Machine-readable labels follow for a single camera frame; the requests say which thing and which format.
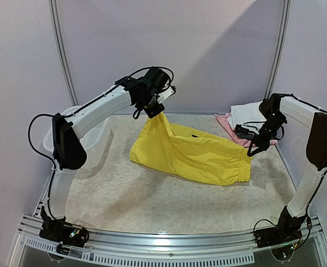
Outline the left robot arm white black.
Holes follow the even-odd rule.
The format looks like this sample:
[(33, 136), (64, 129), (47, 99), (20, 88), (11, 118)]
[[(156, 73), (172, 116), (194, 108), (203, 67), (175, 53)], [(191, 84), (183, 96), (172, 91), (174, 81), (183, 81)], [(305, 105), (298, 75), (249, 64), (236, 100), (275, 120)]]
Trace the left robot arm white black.
[(130, 74), (115, 81), (104, 93), (69, 115), (51, 116), (53, 175), (41, 216), (49, 222), (45, 229), (55, 241), (64, 241), (68, 236), (66, 226), (62, 225), (66, 201), (75, 174), (87, 160), (80, 140), (108, 117), (130, 106), (135, 107), (134, 119), (138, 119), (141, 112), (153, 118), (164, 110), (163, 102), (175, 94), (171, 69), (151, 66), (144, 67), (143, 71), (145, 74), (139, 78)]

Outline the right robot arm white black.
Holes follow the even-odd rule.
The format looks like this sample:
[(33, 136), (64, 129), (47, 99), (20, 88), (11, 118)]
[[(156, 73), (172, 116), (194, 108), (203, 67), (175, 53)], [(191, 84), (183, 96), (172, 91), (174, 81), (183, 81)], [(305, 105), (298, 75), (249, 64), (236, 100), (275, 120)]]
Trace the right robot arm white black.
[(266, 120), (251, 140), (247, 152), (249, 157), (266, 151), (288, 118), (309, 129), (304, 175), (273, 231), (273, 238), (284, 243), (306, 220), (309, 205), (327, 173), (327, 111), (286, 93), (274, 93), (263, 99), (258, 109)]

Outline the yellow garment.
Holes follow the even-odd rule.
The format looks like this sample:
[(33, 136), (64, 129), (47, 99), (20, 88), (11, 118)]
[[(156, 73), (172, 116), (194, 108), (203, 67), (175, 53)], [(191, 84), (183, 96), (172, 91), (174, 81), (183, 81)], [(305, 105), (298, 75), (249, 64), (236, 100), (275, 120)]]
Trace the yellow garment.
[(147, 119), (130, 160), (154, 170), (209, 185), (249, 182), (251, 157), (239, 144), (171, 123), (163, 113)]

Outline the white t-shirt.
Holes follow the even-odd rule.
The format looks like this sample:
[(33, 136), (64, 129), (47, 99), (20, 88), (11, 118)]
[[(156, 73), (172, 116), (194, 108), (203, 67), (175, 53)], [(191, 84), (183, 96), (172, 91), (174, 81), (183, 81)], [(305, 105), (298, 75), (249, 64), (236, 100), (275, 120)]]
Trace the white t-shirt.
[(259, 110), (261, 103), (259, 101), (231, 106), (230, 117), (228, 118), (231, 128), (234, 130), (237, 125), (241, 125), (251, 130), (259, 130), (266, 121)]

